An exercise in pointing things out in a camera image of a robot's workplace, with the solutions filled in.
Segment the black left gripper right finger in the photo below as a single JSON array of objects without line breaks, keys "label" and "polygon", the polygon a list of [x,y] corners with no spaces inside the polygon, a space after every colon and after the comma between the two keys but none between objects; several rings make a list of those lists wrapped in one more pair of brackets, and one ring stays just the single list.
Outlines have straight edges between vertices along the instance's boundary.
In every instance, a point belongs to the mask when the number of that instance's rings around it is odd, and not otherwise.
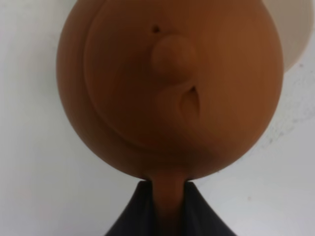
[{"label": "black left gripper right finger", "polygon": [[181,235],[235,236],[235,233],[208,205],[193,182],[186,182],[184,185]]}]

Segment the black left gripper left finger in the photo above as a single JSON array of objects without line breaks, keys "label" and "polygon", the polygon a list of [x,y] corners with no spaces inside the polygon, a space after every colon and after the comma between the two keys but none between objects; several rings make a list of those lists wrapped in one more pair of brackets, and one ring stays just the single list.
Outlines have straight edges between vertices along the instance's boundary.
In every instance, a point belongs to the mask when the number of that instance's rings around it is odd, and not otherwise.
[{"label": "black left gripper left finger", "polygon": [[155,207],[150,181],[140,181],[130,201],[106,236],[156,236]]}]

